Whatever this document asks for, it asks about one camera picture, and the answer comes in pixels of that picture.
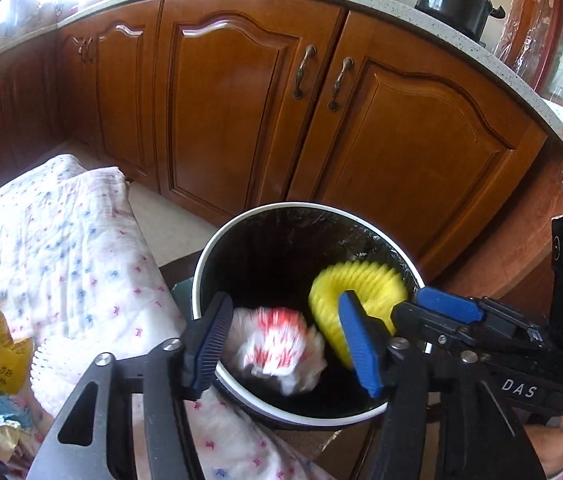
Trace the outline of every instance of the trash can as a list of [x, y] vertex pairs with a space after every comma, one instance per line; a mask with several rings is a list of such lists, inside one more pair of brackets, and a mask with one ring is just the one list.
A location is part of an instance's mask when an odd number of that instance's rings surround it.
[[[300, 311], [315, 324], [308, 293], [321, 270], [338, 262], [368, 260], [396, 268], [410, 298], [423, 287], [404, 251], [368, 222], [336, 208], [286, 202], [261, 206], [226, 223], [208, 242], [193, 280], [193, 318], [201, 317], [215, 292], [236, 308], [279, 307]], [[372, 399], [353, 370], [325, 345], [327, 367], [317, 386], [285, 397], [256, 378], [236, 378], [222, 362], [217, 386], [253, 418], [272, 428], [341, 428], [379, 415], [386, 399]]]

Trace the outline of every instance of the blue gripper pad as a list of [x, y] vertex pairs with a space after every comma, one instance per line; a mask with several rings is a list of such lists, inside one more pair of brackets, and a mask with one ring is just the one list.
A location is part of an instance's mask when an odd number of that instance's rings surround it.
[[432, 286], [421, 288], [415, 295], [415, 303], [460, 323], [468, 324], [484, 318], [484, 312], [474, 301], [442, 292]]
[[379, 397], [384, 388], [380, 356], [385, 354], [390, 337], [386, 325], [366, 314], [353, 290], [339, 296], [339, 320], [359, 384], [370, 397]]

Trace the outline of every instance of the white cloth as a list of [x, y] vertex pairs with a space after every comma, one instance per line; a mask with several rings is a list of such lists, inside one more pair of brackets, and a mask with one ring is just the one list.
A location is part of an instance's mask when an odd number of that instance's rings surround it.
[[[0, 309], [15, 338], [104, 340], [126, 349], [119, 358], [146, 353], [184, 327], [130, 209], [123, 174], [85, 171], [71, 155], [0, 189]], [[34, 408], [30, 390], [25, 396]], [[329, 478], [212, 388], [187, 411], [206, 478]], [[43, 426], [39, 406], [37, 417]], [[138, 458], [141, 475], [145, 450]]]

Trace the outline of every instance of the speckled granite countertop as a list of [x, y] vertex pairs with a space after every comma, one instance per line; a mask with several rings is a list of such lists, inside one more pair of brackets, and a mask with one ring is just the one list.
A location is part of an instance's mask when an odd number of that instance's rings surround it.
[[[62, 22], [56, 25], [41, 28], [29, 34], [25, 34], [0, 46], [0, 54], [15, 45], [21, 44], [24, 41], [35, 38], [46, 32], [64, 27], [69, 23], [85, 18], [95, 12], [99, 12], [110, 7], [118, 6], [134, 0], [105, 0], [95, 4], [87, 9], [73, 14]], [[533, 91], [530, 86], [526, 84], [519, 76], [510, 70], [503, 62], [493, 56], [485, 48], [469, 40], [466, 36], [442, 23], [435, 18], [420, 12], [413, 7], [406, 6], [395, 0], [338, 0], [344, 4], [353, 4], [357, 8], [372, 9], [375, 12], [384, 14], [388, 19], [405, 23], [411, 28], [419, 29], [425, 33], [434, 36], [441, 40], [442, 43], [448, 44], [452, 48], [460, 51], [466, 57], [473, 60], [478, 68], [481, 67], [483, 72], [490, 73], [494, 78], [499, 80], [501, 84], [507, 87], [514, 94], [517, 94], [524, 102], [528, 104], [537, 113], [540, 120], [553, 131], [555, 135], [563, 139], [563, 123], [555, 115], [555, 113], [548, 107], [548, 105]]]

